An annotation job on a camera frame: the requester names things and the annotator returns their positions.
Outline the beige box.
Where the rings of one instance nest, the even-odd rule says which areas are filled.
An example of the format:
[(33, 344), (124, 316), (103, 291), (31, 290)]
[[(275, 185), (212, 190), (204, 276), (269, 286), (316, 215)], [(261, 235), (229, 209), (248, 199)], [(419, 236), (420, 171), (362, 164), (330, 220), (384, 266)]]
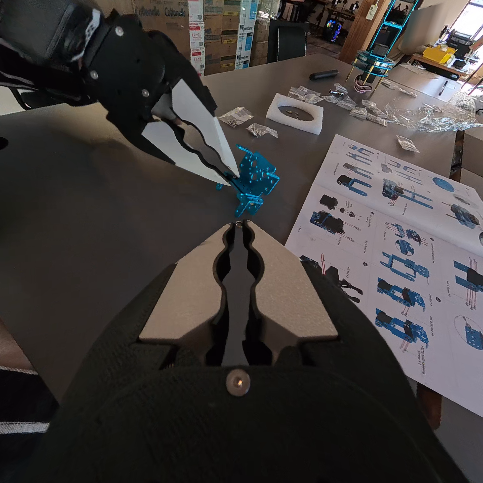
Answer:
[(461, 180), (464, 178), (474, 181), (482, 191), (482, 127), (464, 132)]

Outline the pile of small plastic bags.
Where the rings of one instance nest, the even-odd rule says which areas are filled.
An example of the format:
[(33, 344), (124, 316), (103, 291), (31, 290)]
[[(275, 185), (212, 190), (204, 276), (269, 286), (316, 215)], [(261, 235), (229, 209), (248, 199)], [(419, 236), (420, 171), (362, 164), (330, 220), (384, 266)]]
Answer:
[(304, 101), (308, 104), (319, 105), (321, 102), (335, 104), (336, 106), (349, 112), (349, 115), (359, 120), (370, 121), (384, 127), (388, 127), (388, 115), (371, 100), (362, 100), (358, 105), (348, 94), (338, 98), (336, 96), (322, 95), (316, 91), (303, 86), (298, 88), (291, 87), (288, 97)]

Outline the white foam block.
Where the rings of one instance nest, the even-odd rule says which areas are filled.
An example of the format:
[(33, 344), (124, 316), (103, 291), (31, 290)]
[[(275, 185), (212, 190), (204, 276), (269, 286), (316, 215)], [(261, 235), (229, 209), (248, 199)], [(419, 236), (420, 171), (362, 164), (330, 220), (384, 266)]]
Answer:
[[(301, 111), (305, 111), (311, 120), (302, 120), (285, 115), (280, 111), (281, 107), (292, 107)], [(266, 118), (276, 123), (292, 127), (297, 130), (308, 132), (314, 135), (320, 135), (323, 127), (324, 108), (308, 104), (304, 101), (290, 98), (288, 96), (276, 93), (272, 103), (269, 106)]]

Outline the person's torso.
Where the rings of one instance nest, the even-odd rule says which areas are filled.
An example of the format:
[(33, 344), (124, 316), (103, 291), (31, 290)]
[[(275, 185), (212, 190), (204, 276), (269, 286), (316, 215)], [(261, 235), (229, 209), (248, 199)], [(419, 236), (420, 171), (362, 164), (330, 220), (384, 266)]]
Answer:
[(32, 371), (1, 368), (1, 482), (18, 482), (59, 404)]

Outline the black office chair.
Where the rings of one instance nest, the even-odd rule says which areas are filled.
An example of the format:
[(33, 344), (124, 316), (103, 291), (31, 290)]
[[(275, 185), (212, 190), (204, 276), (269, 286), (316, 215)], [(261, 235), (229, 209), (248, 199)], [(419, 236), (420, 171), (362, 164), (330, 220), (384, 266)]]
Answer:
[(267, 63), (305, 57), (308, 29), (307, 23), (270, 20)]

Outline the yellow bin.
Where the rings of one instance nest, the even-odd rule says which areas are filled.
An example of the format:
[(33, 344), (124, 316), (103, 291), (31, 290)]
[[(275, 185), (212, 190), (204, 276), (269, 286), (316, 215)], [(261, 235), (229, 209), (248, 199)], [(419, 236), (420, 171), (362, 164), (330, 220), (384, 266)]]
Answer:
[(454, 58), (456, 49), (448, 45), (437, 45), (434, 47), (427, 47), (423, 52), (423, 57), (438, 64), (446, 64)]

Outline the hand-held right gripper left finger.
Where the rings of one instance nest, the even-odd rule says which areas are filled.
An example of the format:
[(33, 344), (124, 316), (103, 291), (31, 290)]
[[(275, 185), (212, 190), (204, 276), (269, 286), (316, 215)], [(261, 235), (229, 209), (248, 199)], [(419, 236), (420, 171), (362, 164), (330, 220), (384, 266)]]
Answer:
[(169, 276), (139, 341), (192, 351), (202, 364), (222, 358), (228, 329), (223, 280), (230, 271), (235, 225), (223, 225), (182, 257)]

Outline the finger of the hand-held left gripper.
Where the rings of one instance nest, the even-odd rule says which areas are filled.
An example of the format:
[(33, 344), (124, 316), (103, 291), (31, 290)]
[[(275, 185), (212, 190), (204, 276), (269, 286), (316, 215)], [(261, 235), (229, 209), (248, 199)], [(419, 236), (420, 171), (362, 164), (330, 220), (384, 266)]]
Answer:
[(184, 130), (178, 125), (156, 120), (146, 124), (142, 136), (169, 160), (172, 160), (177, 167), (216, 184), (230, 185), (217, 168), (208, 165), (203, 160), (199, 151), (193, 150), (184, 143)]
[(218, 154), (221, 163), (239, 177), (238, 165), (218, 118), (208, 111), (183, 79), (172, 88), (172, 111), (185, 124), (194, 126), (205, 144)]

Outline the wooden pillar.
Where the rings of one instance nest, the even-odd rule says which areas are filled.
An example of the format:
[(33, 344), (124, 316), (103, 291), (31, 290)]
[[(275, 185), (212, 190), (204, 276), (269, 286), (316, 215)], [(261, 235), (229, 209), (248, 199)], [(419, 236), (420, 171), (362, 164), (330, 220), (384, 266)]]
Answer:
[(351, 64), (359, 50), (366, 50), (391, 1), (359, 1), (359, 9), (338, 59)]

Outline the crumpled clear plastic wrap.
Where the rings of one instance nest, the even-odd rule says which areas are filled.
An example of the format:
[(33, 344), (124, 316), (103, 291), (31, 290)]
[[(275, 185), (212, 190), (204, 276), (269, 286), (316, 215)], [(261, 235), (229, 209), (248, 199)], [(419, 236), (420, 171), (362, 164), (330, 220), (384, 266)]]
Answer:
[(482, 127), (482, 116), (476, 114), (474, 98), (461, 91), (441, 107), (423, 103), (417, 109), (403, 109), (387, 104), (383, 112), (390, 122), (420, 132), (465, 131)]

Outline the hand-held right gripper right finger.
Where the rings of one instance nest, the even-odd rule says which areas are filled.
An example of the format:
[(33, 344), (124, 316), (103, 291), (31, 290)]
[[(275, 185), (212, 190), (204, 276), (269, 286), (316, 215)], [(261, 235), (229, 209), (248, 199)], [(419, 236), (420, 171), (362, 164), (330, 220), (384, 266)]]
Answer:
[(334, 341), (338, 332), (302, 261), (243, 221), (247, 269), (254, 278), (243, 350), (249, 365), (274, 365), (287, 347)]

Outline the person's left forearm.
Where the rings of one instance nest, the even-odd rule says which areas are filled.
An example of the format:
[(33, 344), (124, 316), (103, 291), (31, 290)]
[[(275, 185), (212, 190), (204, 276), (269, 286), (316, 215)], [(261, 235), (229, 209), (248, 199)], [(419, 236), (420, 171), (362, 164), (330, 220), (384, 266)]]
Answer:
[(9, 49), (1, 50), (1, 86), (9, 89), (24, 110), (97, 102), (87, 93), (79, 72), (35, 65)]

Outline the clear bag of screws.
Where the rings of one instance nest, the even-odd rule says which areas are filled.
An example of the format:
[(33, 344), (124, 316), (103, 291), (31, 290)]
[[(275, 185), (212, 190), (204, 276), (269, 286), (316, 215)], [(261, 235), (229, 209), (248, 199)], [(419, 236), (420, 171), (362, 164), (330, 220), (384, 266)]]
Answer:
[(278, 139), (278, 132), (276, 130), (273, 130), (265, 125), (260, 125), (257, 123), (252, 123), (250, 124), (246, 130), (254, 137), (256, 138), (261, 138), (262, 136), (268, 134), (275, 139)]
[(253, 114), (245, 107), (238, 106), (230, 110), (229, 112), (219, 116), (218, 120), (232, 128), (235, 128), (251, 120), (253, 117)]

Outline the blue metal bracket assembly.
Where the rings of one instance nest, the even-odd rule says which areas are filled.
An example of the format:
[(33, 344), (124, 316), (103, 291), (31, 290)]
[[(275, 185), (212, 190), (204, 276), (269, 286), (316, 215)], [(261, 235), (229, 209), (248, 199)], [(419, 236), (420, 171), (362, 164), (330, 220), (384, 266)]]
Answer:
[(276, 168), (259, 152), (237, 145), (245, 153), (239, 165), (239, 176), (232, 173), (221, 173), (215, 170), (236, 191), (239, 201), (235, 216), (240, 219), (244, 213), (255, 215), (264, 203), (264, 196), (268, 196), (280, 180), (276, 175)]

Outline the dark grey desk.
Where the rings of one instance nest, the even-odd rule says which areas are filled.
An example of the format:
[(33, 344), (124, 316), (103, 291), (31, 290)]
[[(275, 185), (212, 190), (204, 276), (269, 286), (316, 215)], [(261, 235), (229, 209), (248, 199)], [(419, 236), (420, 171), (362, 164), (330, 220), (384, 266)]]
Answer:
[[(206, 77), (223, 114), (242, 106), (278, 139), (245, 127), (223, 130), (239, 162), (240, 144), (276, 167), (280, 182), (254, 222), (285, 245), (335, 135), (443, 177), (456, 132), (411, 132), (360, 121), (323, 102), (313, 135), (269, 122), (276, 93), (331, 81), (309, 74), (350, 67), (321, 54)], [(233, 189), (131, 146), (99, 104), (57, 105), (1, 116), (1, 320), (60, 402), (82, 359), (112, 318), (167, 265), (235, 220)], [(420, 153), (403, 150), (396, 136)]]

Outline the stack of cardboard boxes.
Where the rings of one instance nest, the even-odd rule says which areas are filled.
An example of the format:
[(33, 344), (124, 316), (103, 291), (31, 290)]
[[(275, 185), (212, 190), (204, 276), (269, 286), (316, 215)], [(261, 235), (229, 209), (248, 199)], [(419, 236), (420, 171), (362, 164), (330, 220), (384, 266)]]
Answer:
[(146, 31), (165, 33), (199, 76), (265, 63), (280, 1), (129, 1)]

